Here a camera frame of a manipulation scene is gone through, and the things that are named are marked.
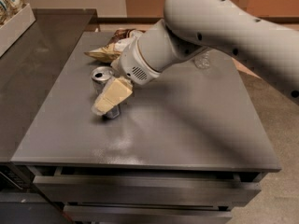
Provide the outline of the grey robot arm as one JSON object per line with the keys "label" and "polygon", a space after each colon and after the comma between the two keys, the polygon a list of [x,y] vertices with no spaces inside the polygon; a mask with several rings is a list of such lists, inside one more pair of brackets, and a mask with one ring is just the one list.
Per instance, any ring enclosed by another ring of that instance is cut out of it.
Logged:
{"label": "grey robot arm", "polygon": [[230,0],[165,0],[164,17],[125,47],[93,112],[105,115],[175,63],[210,49],[238,60],[299,104],[299,32],[256,18]]}

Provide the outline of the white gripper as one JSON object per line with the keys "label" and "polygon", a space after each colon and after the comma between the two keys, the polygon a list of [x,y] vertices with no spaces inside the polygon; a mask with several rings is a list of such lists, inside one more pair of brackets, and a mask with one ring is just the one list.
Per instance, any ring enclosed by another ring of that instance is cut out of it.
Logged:
{"label": "white gripper", "polygon": [[92,111],[98,116],[105,115],[114,106],[130,97],[133,93],[133,83],[145,85],[161,74],[145,62],[139,50],[137,39],[124,49],[120,57],[113,61],[111,66],[123,77],[112,77],[96,98]]}

